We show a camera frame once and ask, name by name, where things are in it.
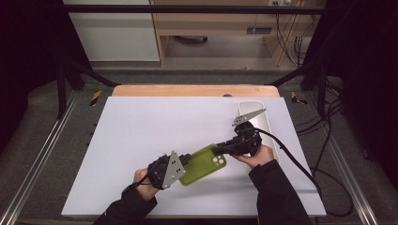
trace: metal frame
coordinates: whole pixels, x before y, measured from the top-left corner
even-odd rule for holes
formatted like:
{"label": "metal frame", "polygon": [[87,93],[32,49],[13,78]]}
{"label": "metal frame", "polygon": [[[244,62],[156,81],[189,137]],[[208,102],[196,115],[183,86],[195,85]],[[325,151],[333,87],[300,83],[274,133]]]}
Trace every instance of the metal frame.
{"label": "metal frame", "polygon": [[81,93],[81,91],[72,91],[72,94],[69,98],[68,107],[66,108],[64,115],[56,120],[53,129],[50,132],[50,135],[41,147],[41,150],[38,153],[35,162],[33,163],[26,177],[24,178],[23,183],[18,189],[18,192],[15,194],[11,204],[8,206],[5,213],[0,217],[1,225],[12,225],[17,220],[18,215],[21,213],[23,206],[30,195],[30,192],[35,186],[36,181],[38,180],[48,157],[52,153],[56,141],[58,140],[65,124],[67,123],[69,116]]}

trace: cabinet door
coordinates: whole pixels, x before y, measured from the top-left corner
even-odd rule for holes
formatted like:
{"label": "cabinet door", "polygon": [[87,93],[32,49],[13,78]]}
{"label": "cabinet door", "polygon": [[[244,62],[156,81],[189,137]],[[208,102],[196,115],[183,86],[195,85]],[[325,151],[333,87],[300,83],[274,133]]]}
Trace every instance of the cabinet door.
{"label": "cabinet door", "polygon": [[[64,0],[85,5],[149,5],[147,0]],[[159,61],[151,14],[70,13],[90,61]]]}

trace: green phone case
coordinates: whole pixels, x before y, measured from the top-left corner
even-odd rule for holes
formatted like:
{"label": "green phone case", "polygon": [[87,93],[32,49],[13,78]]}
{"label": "green phone case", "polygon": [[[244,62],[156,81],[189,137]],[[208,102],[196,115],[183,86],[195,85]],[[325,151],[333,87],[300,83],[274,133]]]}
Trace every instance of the green phone case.
{"label": "green phone case", "polygon": [[191,155],[191,160],[184,166],[185,174],[179,178],[179,182],[183,186],[188,186],[225,167],[225,157],[214,156],[211,151],[211,148],[216,146],[217,145],[213,143]]}

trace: black wire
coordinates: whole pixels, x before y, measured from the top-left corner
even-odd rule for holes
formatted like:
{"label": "black wire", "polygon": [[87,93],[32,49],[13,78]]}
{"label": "black wire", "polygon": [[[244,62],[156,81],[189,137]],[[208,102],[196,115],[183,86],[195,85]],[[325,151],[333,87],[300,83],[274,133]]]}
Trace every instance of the black wire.
{"label": "black wire", "polygon": [[[337,111],[335,111],[335,112],[328,113],[327,116],[333,116],[335,113],[337,113],[338,111],[341,111],[341,110],[343,109],[343,107],[342,107],[341,104],[337,105],[335,108],[337,108],[337,107],[340,107],[340,108],[337,109]],[[321,126],[317,127],[317,128],[314,128],[314,126],[311,126],[311,127],[309,127],[309,128],[305,128],[305,130],[303,129],[303,130],[301,130],[301,131],[298,131],[298,136],[303,136],[303,135],[307,135],[307,134],[313,133],[313,132],[319,130],[320,128],[324,127],[324,126],[328,123],[328,122],[325,121],[324,119],[320,119],[318,122],[316,122],[316,125],[317,125],[318,123],[320,123],[320,122],[324,122],[324,123],[323,123]],[[314,128],[314,129],[313,129],[313,130],[310,130],[310,131],[308,131],[308,132],[306,132],[306,133],[304,133],[304,131],[307,131],[307,130],[309,130],[310,128]]]}
{"label": "black wire", "polygon": [[321,159],[322,159],[322,157],[323,157],[323,154],[325,153],[326,145],[328,144],[328,141],[329,141],[329,138],[330,138],[330,134],[331,134],[331,116],[330,116],[331,105],[332,105],[332,104],[330,104],[330,105],[329,105],[329,108],[328,108],[328,115],[329,115],[329,116],[326,116],[326,118],[327,118],[327,120],[328,120],[328,125],[329,125],[328,135],[327,135],[327,137],[326,137],[326,139],[325,139],[325,141],[324,141],[324,143],[323,143],[323,146],[322,146],[321,152],[320,152],[320,154],[319,154],[319,156],[318,156],[318,159],[316,160],[316,163],[315,163],[315,166],[314,166],[313,176],[315,176],[316,169],[318,169],[319,163],[320,163],[320,161],[321,161]]}
{"label": "black wire", "polygon": [[[337,102],[337,101],[338,101],[338,100],[332,101],[332,102],[330,103],[329,106],[333,105],[333,104],[334,104],[335,102]],[[338,104],[338,105],[336,105],[336,106],[333,106],[333,108],[331,108],[330,111],[326,114],[326,117],[328,117],[328,116],[333,116],[335,113],[337,113],[338,111],[340,111],[341,109],[338,109],[337,111],[334,111],[334,110],[335,110],[337,107],[341,107],[341,106],[342,106],[342,104]],[[295,125],[295,128],[296,128],[296,127],[299,127],[299,126],[302,126],[302,125],[309,124],[309,123],[311,123],[314,119],[316,119],[316,118],[318,118],[318,117],[319,117],[319,116],[316,116],[315,118],[311,119],[311,120],[308,121],[308,122]],[[318,120],[315,124],[313,124],[313,125],[311,125],[311,126],[305,128],[305,129],[303,129],[303,130],[296,131],[296,132],[297,132],[297,134],[303,133],[303,132],[305,132],[305,131],[307,131],[307,130],[310,130],[311,128],[314,128],[316,125],[318,125],[319,123],[321,123],[321,122],[323,122],[323,121],[325,121],[325,120],[324,120],[324,119],[320,119],[320,120]]]}
{"label": "black wire", "polygon": [[311,174],[305,170],[305,168],[303,166],[301,166],[301,164],[295,159],[295,157],[293,157],[293,155],[290,153],[290,151],[287,149],[287,147],[274,135],[260,129],[260,128],[248,128],[248,129],[243,129],[240,132],[245,132],[245,131],[249,131],[249,130],[254,130],[263,134],[268,135],[269,137],[271,137],[273,140],[275,140],[275,142],[280,146],[280,148],[286,153],[286,155],[290,158],[290,160],[292,160],[292,162],[308,177],[308,179],[310,179],[311,182],[313,182],[313,184],[316,187],[316,190],[319,193],[319,196],[322,198],[322,190],[319,187],[318,183],[314,180],[314,178],[311,176]]}
{"label": "black wire", "polygon": [[342,182],[340,182],[338,179],[336,179],[336,177],[334,177],[334,176],[331,175],[330,173],[327,173],[327,172],[325,172],[325,171],[322,171],[322,170],[320,170],[320,169],[318,169],[318,168],[310,168],[310,169],[313,170],[313,171],[318,171],[319,173],[322,173],[322,174],[328,176],[329,178],[331,178],[332,180],[334,180],[337,184],[339,184],[339,185],[343,188],[343,190],[344,190],[344,192],[346,193],[346,195],[347,195],[347,197],[348,197],[348,200],[349,200],[349,202],[350,202],[349,209],[348,209],[348,211],[345,212],[345,213],[337,214],[337,213],[332,213],[332,212],[330,212],[330,211],[328,211],[328,210],[326,210],[326,212],[327,212],[328,214],[332,215],[332,216],[339,217],[339,218],[347,217],[348,215],[350,215],[350,214],[352,213],[352,211],[354,210],[354,201],[352,200],[352,197],[351,197],[350,193],[348,192],[347,188],[345,187],[345,185],[344,185]]}
{"label": "black wire", "polygon": [[282,35],[281,29],[279,27],[279,14],[275,14],[275,17],[276,17],[276,39],[278,40],[278,43],[281,46],[281,48],[283,49],[284,53],[286,55],[288,55],[286,42],[283,40],[283,35]]}

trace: white board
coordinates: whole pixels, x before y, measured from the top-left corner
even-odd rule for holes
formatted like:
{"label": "white board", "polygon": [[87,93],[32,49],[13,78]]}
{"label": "white board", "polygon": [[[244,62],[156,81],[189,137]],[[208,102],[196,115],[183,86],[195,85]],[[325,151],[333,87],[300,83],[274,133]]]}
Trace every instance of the white board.
{"label": "white board", "polygon": [[[134,172],[173,150],[192,154],[236,136],[231,126],[242,100],[267,108],[272,133],[308,170],[283,98],[279,97],[109,97],[62,215],[100,215],[132,183]],[[314,185],[278,149],[283,170],[310,216],[325,209]],[[175,182],[157,194],[154,218],[256,217],[257,190],[250,168],[226,156],[225,168],[183,187]]]}

